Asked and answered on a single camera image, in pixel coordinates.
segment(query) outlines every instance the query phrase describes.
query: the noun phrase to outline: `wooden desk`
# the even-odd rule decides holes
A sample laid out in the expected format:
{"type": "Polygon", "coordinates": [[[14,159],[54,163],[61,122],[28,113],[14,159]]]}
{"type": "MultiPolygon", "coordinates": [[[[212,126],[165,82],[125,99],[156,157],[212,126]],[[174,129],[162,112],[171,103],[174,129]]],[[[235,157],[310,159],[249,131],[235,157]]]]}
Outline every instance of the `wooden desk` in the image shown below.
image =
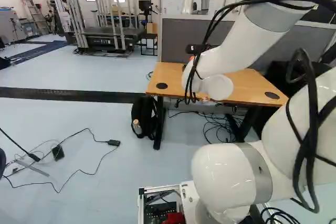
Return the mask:
{"type": "MultiPolygon", "coordinates": [[[[181,84],[182,68],[183,64],[181,63],[158,62],[148,84],[146,94],[184,98],[184,89],[181,84]],[[156,84],[160,82],[166,83],[168,87],[166,89],[158,89],[156,84]]],[[[288,100],[280,90],[254,69],[247,68],[225,75],[233,82],[234,91],[227,99],[221,102],[281,107],[288,100]],[[279,99],[267,97],[265,92],[272,92],[278,95],[279,99]]],[[[206,97],[206,94],[198,93],[196,97],[201,99],[206,97]]]]}
{"type": "MultiPolygon", "coordinates": [[[[163,97],[184,98],[184,89],[181,84],[182,69],[183,64],[181,63],[158,62],[146,90],[148,95],[157,95],[159,125],[156,131],[157,137],[154,141],[154,149],[156,150],[160,149],[164,123],[165,108],[163,107],[163,97]],[[167,88],[157,88],[156,85],[158,83],[166,83],[167,88]]],[[[239,128],[232,116],[226,114],[238,141],[243,142],[262,106],[281,107],[287,102],[288,98],[254,69],[244,69],[225,75],[233,82],[234,90],[227,99],[221,102],[252,105],[239,128]]],[[[196,97],[202,99],[207,96],[203,93],[197,93],[196,97]]]]}

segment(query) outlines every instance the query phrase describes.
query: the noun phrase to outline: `black floor stripe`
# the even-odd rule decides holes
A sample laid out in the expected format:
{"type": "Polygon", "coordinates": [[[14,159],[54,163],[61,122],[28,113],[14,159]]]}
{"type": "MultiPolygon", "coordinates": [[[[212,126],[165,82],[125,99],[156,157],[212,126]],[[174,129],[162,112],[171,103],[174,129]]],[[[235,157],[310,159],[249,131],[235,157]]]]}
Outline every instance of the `black floor stripe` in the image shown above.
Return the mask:
{"type": "Polygon", "coordinates": [[[53,43],[52,42],[43,42],[43,41],[23,41],[23,42],[20,42],[19,44],[49,44],[49,43],[53,43]]]}
{"type": "Polygon", "coordinates": [[[144,93],[0,87],[0,97],[32,100],[133,103],[143,96],[145,96],[144,93]]]}

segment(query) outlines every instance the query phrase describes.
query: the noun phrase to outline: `ladder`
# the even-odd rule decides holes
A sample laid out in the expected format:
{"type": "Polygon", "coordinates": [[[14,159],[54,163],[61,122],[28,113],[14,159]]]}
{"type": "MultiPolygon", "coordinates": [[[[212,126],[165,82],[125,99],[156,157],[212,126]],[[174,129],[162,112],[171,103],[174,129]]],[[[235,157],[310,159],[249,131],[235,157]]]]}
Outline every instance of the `ladder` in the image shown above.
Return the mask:
{"type": "Polygon", "coordinates": [[[25,12],[27,16],[32,17],[36,28],[41,35],[50,34],[50,28],[47,25],[46,19],[41,12],[41,6],[35,5],[33,0],[21,0],[24,5],[25,12]]]}

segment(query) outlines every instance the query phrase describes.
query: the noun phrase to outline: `power adapter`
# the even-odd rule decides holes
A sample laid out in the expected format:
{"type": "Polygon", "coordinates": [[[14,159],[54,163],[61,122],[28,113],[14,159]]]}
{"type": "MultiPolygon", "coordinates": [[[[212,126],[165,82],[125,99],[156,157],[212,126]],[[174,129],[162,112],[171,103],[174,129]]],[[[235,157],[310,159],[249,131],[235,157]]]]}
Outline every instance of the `power adapter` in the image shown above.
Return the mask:
{"type": "Polygon", "coordinates": [[[107,144],[118,147],[120,145],[120,141],[110,139],[110,140],[107,141],[107,144]]]}

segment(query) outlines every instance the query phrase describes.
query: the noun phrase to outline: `desk grommet hole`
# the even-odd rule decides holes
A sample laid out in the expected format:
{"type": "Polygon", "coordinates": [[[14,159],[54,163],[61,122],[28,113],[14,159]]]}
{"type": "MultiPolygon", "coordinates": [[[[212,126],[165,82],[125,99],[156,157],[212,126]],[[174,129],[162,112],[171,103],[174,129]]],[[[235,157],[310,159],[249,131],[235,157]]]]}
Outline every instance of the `desk grommet hole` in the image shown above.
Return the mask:
{"type": "Polygon", "coordinates": [[[265,96],[267,96],[268,98],[271,98],[271,99],[275,99],[275,100],[280,99],[280,96],[278,96],[277,94],[275,94],[273,92],[265,92],[265,96]]]}
{"type": "Polygon", "coordinates": [[[156,84],[156,87],[158,89],[166,89],[166,88],[168,88],[168,85],[164,82],[160,82],[160,83],[156,84]]]}

